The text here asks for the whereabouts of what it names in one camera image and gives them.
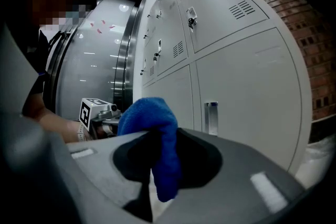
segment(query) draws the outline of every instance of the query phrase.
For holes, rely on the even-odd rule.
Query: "blue towel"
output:
[[[152,167],[157,197],[165,202],[175,198],[181,178],[181,164],[176,153],[177,120],[162,98],[142,98],[122,115],[118,135],[144,130],[161,133],[160,159]]]

